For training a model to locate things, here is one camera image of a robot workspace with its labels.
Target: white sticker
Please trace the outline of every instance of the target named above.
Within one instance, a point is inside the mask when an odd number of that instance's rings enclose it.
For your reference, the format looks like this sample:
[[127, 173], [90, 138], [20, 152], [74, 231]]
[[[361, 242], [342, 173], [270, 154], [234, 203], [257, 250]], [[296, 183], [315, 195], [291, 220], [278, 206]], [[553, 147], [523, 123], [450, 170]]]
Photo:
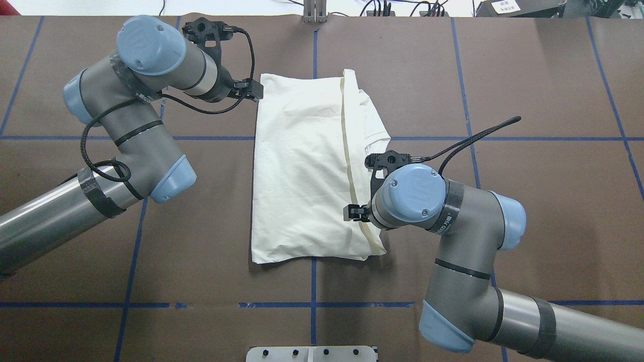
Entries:
[[492, 7], [497, 14], [507, 14], [521, 11], [521, 8], [515, 0], [502, 0], [492, 3]]

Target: blue joint cap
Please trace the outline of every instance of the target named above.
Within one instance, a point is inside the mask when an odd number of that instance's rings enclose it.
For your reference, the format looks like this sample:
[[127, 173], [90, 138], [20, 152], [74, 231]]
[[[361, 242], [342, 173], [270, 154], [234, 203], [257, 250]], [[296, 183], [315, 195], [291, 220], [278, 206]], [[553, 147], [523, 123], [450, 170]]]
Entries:
[[[92, 120], [92, 116], [85, 108], [85, 103], [82, 101], [81, 96], [81, 77], [82, 74], [87, 70], [83, 69], [78, 73], [74, 78], [72, 78], [65, 87], [62, 88], [62, 99], [65, 101], [65, 106], [70, 111], [71, 114], [75, 115], [79, 121], [88, 124]], [[100, 122], [94, 124], [94, 127], [100, 127]]]
[[194, 173], [193, 167], [190, 166], [190, 162], [185, 155], [181, 155], [155, 186], [150, 196], [156, 203], [161, 204], [184, 192], [194, 184], [196, 179], [197, 175]]
[[392, 216], [417, 223], [440, 212], [445, 192], [445, 181], [438, 172], [424, 164], [409, 164], [387, 176], [382, 198], [384, 208]]
[[128, 19], [117, 34], [117, 51], [133, 71], [144, 75], [163, 75], [184, 61], [186, 47], [181, 33], [150, 15]]
[[472, 350], [475, 342], [474, 339], [432, 308], [427, 301], [422, 301], [419, 330], [425, 339], [452, 352], [468, 353]]
[[499, 250], [512, 250], [519, 244], [521, 236], [526, 232], [526, 210], [519, 201], [499, 195], [494, 191], [490, 191], [490, 193], [497, 198], [499, 205], [501, 205], [506, 227], [503, 245]]

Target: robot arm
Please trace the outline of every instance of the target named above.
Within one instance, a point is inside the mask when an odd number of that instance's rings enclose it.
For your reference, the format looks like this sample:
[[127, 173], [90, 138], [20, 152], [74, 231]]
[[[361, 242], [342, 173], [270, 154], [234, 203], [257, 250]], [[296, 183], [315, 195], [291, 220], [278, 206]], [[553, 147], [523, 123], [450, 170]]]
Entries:
[[497, 250], [513, 249], [525, 231], [524, 208], [410, 161], [394, 151], [367, 157], [374, 172], [395, 171], [372, 188], [369, 204], [348, 205], [345, 220], [381, 229], [414, 225], [441, 235], [423, 302], [423, 337], [460, 353], [478, 339], [537, 359], [644, 360], [644, 330], [490, 286]]
[[[157, 18], [133, 17], [118, 33], [117, 49], [65, 85], [68, 109], [85, 124], [118, 107], [97, 126], [118, 147], [115, 160], [127, 165], [129, 177], [113, 164], [98, 167], [107, 178], [85, 167], [77, 177], [0, 216], [0, 276], [10, 276], [139, 200], [150, 196], [162, 203], [194, 184], [188, 159], [150, 105], [161, 98], [160, 90], [172, 86], [206, 102], [232, 97], [238, 99], [235, 105], [262, 97], [252, 71], [250, 78], [234, 81], [221, 65], [220, 41], [241, 32], [250, 44], [243, 29], [199, 18], [182, 30], [187, 39]], [[207, 48], [206, 41], [216, 46]]]

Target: folded garment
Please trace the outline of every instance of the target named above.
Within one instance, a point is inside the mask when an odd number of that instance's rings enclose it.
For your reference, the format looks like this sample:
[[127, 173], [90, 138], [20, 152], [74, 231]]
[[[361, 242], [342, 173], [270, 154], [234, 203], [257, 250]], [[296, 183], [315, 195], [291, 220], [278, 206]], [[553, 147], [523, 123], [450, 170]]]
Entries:
[[262, 74], [255, 136], [251, 253], [255, 263], [299, 256], [365, 260], [386, 253], [371, 223], [346, 222], [370, 198], [365, 156], [391, 139], [353, 70], [344, 77]]

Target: red object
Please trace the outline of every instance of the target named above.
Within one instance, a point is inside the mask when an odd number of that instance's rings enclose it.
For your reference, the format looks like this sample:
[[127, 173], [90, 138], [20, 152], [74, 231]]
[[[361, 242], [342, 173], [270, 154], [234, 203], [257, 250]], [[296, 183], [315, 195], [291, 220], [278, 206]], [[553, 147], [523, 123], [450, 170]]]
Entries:
[[0, 0], [0, 15], [20, 15], [7, 0]]

